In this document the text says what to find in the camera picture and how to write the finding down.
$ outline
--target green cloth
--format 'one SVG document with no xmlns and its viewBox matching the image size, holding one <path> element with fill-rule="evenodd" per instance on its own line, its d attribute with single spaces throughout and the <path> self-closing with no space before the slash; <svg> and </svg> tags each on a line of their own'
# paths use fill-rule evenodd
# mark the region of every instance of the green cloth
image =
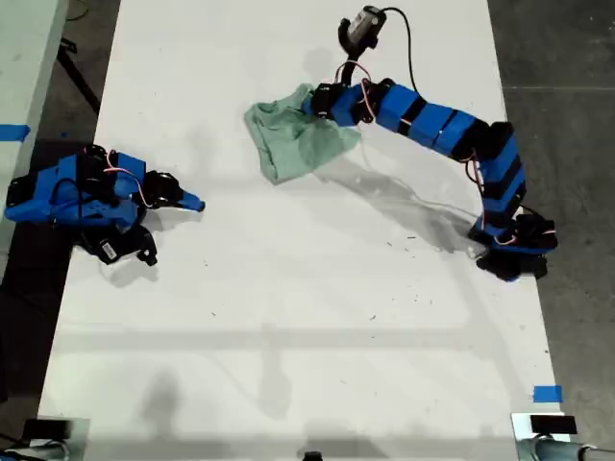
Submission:
<svg viewBox="0 0 615 461">
<path fill-rule="evenodd" d="M 353 149 L 360 133 L 301 111 L 308 84 L 273 103 L 254 104 L 244 115 L 258 148 L 260 171 L 273 184 L 298 178 Z"/>
</svg>

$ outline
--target blue tape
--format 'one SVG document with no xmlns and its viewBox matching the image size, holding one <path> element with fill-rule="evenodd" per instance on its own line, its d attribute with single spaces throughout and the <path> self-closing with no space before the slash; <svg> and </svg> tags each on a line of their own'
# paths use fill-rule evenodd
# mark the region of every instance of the blue tape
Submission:
<svg viewBox="0 0 615 461">
<path fill-rule="evenodd" d="M 28 125 L 0 125 L 0 141 L 23 142 L 29 132 Z"/>
<path fill-rule="evenodd" d="M 562 403 L 561 386 L 534 386 L 534 403 Z"/>
</svg>

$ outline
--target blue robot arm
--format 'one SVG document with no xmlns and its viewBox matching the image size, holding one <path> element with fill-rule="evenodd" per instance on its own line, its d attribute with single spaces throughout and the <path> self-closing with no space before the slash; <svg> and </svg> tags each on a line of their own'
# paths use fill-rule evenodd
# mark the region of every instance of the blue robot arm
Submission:
<svg viewBox="0 0 615 461">
<path fill-rule="evenodd" d="M 141 222 L 148 209 L 203 211 L 205 203 L 168 173 L 146 172 L 145 162 L 99 146 L 13 180 L 5 216 L 17 223 L 53 223 L 78 230 L 77 243 L 103 262 L 137 252 L 156 264 L 156 245 Z"/>
<path fill-rule="evenodd" d="M 506 280 L 522 273 L 545 275 L 543 255 L 557 246 L 554 222 L 537 213 L 517 214 L 526 195 L 526 174 L 512 125 L 488 125 L 462 110 L 428 103 L 390 79 L 363 84 L 369 102 L 361 85 L 321 84 L 304 101 L 303 111 L 342 127 L 375 121 L 447 158 L 475 160 L 482 177 L 483 214 L 469 236 L 491 250 L 478 261 L 479 267 Z"/>
</svg>

